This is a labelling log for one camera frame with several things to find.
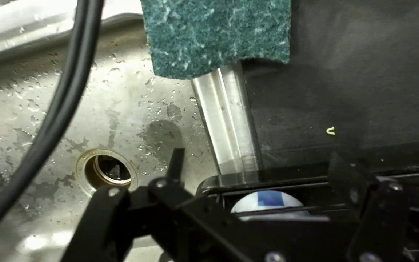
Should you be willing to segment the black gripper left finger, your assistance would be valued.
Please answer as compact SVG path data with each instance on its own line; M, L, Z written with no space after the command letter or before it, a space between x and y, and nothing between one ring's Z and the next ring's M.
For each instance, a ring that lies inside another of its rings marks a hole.
M164 175L129 191L97 189L61 262L123 262L134 239L151 235L176 262L248 262L234 216L205 196L192 196L180 181L184 149L174 148Z

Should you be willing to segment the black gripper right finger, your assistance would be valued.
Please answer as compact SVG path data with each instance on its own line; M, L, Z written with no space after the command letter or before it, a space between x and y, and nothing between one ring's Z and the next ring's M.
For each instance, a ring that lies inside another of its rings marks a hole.
M340 152L331 154L327 175L356 216L350 262L419 262L419 205L403 181L372 174Z

